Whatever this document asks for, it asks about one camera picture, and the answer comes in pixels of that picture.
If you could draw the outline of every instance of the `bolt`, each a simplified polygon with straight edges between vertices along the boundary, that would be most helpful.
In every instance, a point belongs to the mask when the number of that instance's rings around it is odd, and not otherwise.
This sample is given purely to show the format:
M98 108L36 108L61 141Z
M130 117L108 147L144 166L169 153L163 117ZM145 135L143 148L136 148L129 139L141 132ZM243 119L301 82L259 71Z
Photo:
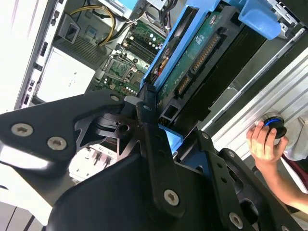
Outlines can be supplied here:
M228 151L228 152L229 152L229 155L230 155L232 158L235 157L235 154L234 154L233 152L231 152L231 151Z
M14 124L11 132L16 136L26 137L33 133L33 128L29 124Z
M206 133L203 132L202 135L204 138L208 139L208 135Z
M115 95L110 96L110 98L114 101L119 101L120 99L118 97L116 97Z
M47 141L47 145L55 151L61 151L66 148L67 143L66 140L62 137L54 136L49 138L49 140Z
M285 227L284 225L281 226L282 231L289 231L289 229L287 227Z
M212 18L211 18L211 21L210 21L210 25L212 25L216 20L216 15L214 15Z
M235 225L239 230L243 228L243 222L239 217L239 215L237 215L236 213L233 212L229 213L229 219L232 222L232 224Z
M148 107L147 105L143 105L143 107L148 110L148 111L151 111L152 109L150 107Z
M164 198L165 198L165 201L167 201L168 204L170 204L172 206L177 206L179 204L179 197L178 197L178 195L175 193L175 191L173 191L171 189L166 189L165 190Z

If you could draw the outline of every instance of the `blue tab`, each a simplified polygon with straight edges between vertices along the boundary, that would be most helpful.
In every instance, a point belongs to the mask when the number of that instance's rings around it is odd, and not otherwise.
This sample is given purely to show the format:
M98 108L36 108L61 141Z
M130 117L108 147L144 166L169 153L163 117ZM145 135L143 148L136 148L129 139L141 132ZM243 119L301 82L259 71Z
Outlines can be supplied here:
M271 11L272 5L265 0L224 0L241 9L239 20L266 37L276 38L281 32L277 16Z
M169 141L169 145L170 145L170 149L171 149L171 153L174 154L175 151L182 145L183 143L183 136L181 136L180 134L170 130L169 128L166 128L162 125L158 125L159 128L165 130L166 134L167 134L167 138Z
M138 0L119 0L120 3L122 3L125 7L129 8L130 10L133 10L135 5L137 4Z

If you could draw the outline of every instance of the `vent grill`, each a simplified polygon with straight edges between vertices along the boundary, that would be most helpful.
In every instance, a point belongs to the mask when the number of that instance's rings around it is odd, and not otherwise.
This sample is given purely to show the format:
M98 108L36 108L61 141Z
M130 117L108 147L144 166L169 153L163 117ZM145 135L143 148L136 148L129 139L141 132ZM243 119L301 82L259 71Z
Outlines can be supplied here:
M78 36L74 44L63 40L59 45L92 66L98 66L102 63L104 52L82 37Z

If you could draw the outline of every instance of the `black knob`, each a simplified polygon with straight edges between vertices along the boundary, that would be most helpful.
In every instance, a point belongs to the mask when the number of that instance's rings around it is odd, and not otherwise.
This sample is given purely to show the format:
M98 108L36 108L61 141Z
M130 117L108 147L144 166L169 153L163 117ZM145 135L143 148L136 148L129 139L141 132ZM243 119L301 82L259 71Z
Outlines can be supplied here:
M277 130L276 139L283 137L287 133L287 129L284 126L284 120L279 116L273 116L264 120L264 126L269 126L269 130L272 128Z

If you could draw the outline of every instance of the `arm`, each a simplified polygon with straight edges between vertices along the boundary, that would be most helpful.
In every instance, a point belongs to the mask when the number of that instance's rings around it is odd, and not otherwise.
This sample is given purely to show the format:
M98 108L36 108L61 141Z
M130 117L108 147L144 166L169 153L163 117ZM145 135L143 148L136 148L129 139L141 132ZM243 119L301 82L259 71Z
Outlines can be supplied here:
M268 132L269 127L263 128L263 122L260 122L247 133L247 142L256 161L256 167L262 173L269 188L282 202L308 214L308 194L292 185L279 174L277 169L277 161L282 156L288 139L282 137L274 146L277 131L273 128L266 139Z

